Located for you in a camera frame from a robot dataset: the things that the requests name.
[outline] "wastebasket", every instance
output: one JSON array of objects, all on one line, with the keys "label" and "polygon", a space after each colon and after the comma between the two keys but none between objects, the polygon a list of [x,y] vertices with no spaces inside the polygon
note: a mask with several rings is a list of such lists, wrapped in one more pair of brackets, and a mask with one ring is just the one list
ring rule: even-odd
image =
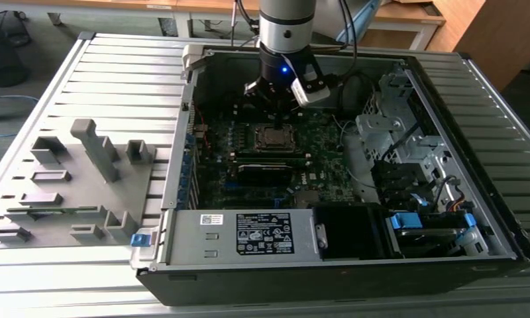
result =
[{"label": "wastebasket", "polygon": [[0,36],[13,47],[19,47],[31,42],[27,29],[22,22],[25,14],[17,11],[0,12]]},{"label": "wastebasket", "polygon": [[[7,21],[17,21],[21,26]],[[27,42],[30,37],[19,18],[11,11],[0,12],[0,87],[17,85],[29,76],[29,69],[23,67],[14,49]]]}]

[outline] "table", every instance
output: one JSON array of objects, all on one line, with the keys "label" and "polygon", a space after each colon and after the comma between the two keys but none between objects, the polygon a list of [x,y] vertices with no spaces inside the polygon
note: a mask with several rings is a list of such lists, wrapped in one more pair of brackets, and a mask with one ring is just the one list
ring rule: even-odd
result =
[{"label": "table", "polygon": [[[0,163],[0,195],[11,189],[35,136],[61,134],[58,123],[91,118],[114,144],[142,139],[157,146],[142,225],[157,224],[174,123],[185,84],[186,44],[226,40],[95,34],[77,40],[39,103]],[[361,48],[363,54],[405,54]],[[530,230],[530,134],[471,60],[457,54],[409,52],[439,92],[494,185]],[[0,250],[0,309],[7,317],[249,317],[335,312],[414,310],[417,316],[474,316],[475,305],[530,302],[530,269],[474,282],[446,294],[369,301],[309,301],[257,306],[165,307],[134,278],[127,246]],[[451,311],[429,307],[450,306]]]},{"label": "table", "polygon": [[[249,15],[257,17],[258,0],[245,0],[243,5]],[[231,19],[231,0],[0,0],[0,10],[173,18],[178,37],[190,38],[191,20]],[[50,19],[53,23],[58,22],[57,16],[50,16]],[[407,40],[405,48],[425,50],[437,27],[443,24],[443,17],[427,15],[419,5],[389,3],[379,8],[369,29],[395,33],[385,35],[385,43],[370,42],[377,31],[371,35],[367,33],[366,41],[361,44],[387,47],[389,42],[401,40],[405,32],[409,32],[413,38]]]}]

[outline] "blue drive latch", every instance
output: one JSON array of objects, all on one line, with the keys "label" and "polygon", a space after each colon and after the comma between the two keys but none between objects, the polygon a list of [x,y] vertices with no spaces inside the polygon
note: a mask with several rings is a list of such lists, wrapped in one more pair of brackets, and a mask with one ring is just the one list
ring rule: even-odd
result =
[{"label": "blue drive latch", "polygon": [[390,217],[390,223],[393,229],[421,229],[422,222],[418,213],[414,212],[399,212]]}]

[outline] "blue tab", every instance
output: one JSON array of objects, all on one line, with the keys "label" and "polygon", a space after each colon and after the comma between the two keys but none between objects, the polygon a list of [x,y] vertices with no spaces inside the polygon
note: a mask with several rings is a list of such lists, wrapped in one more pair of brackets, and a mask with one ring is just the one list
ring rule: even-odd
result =
[{"label": "blue tab", "polygon": [[150,235],[149,234],[134,234],[131,235],[131,246],[133,247],[149,247],[150,246]]},{"label": "blue tab", "polygon": [[390,222],[394,229],[421,229],[422,222],[418,213],[405,212],[397,213],[391,218]]},{"label": "blue tab", "polygon": [[393,224],[393,229],[398,230],[399,229],[399,223],[398,223],[398,216],[393,215],[390,217],[390,223]]},{"label": "blue tab", "polygon": [[475,221],[475,217],[473,214],[466,213],[463,215],[463,217],[466,218],[466,222],[467,222],[467,227],[474,227],[477,225],[477,221]]}]

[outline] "motherboard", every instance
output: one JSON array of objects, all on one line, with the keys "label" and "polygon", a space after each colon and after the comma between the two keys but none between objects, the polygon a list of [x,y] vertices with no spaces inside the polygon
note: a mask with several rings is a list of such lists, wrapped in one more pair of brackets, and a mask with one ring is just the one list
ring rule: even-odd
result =
[{"label": "motherboard", "polygon": [[331,113],[301,109],[281,123],[250,105],[197,108],[198,209],[306,208],[355,201]]}]

